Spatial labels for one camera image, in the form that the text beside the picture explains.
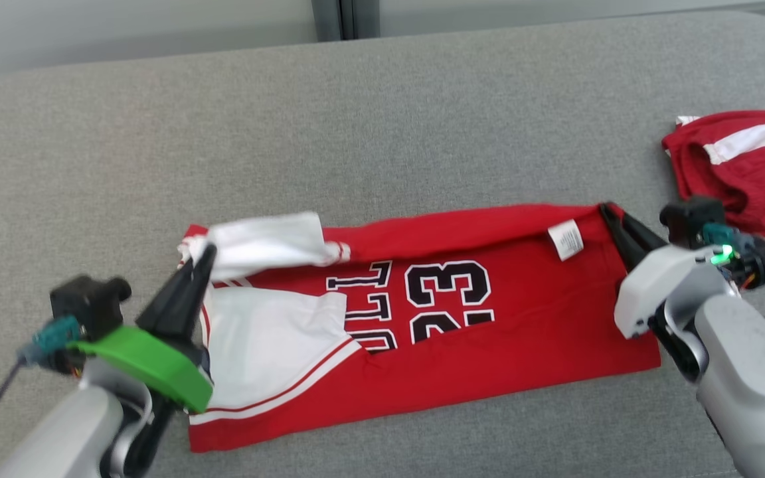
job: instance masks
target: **red jersey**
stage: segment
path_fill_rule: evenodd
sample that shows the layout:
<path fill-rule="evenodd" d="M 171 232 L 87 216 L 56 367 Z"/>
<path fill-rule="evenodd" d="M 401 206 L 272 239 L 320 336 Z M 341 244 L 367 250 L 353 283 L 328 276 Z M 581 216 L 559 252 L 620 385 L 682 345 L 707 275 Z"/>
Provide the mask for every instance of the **red jersey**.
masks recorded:
<path fill-rule="evenodd" d="M 567 221 L 579 235 L 555 242 L 547 230 Z M 255 272 L 257 263 L 249 275 L 228 266 L 212 273 L 203 331 L 215 392 L 191 417 L 193 451 L 661 363 L 651 334 L 625 340 L 614 326 L 626 273 L 597 206 L 312 227 L 318 252 L 295 244 L 285 252 L 257 227 L 212 229 L 216 264 L 221 242 L 243 236 L 243 260 L 281 254 L 315 266 L 276 260 L 280 268 Z M 188 237 L 206 234 L 192 226 Z M 580 240 L 561 260 L 561 242 Z"/>

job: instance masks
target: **care label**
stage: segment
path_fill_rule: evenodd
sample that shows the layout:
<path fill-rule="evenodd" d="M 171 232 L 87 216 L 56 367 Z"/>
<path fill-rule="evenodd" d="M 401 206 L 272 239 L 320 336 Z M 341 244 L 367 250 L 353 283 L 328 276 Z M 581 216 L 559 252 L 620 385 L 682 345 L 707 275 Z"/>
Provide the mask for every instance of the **care label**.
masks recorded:
<path fill-rule="evenodd" d="M 553 226 L 547 230 L 547 234 L 553 240 L 553 245 L 556 246 L 559 260 L 567 260 L 567 258 L 583 251 L 583 238 L 580 237 L 580 229 L 577 228 L 577 223 L 574 220 Z"/>

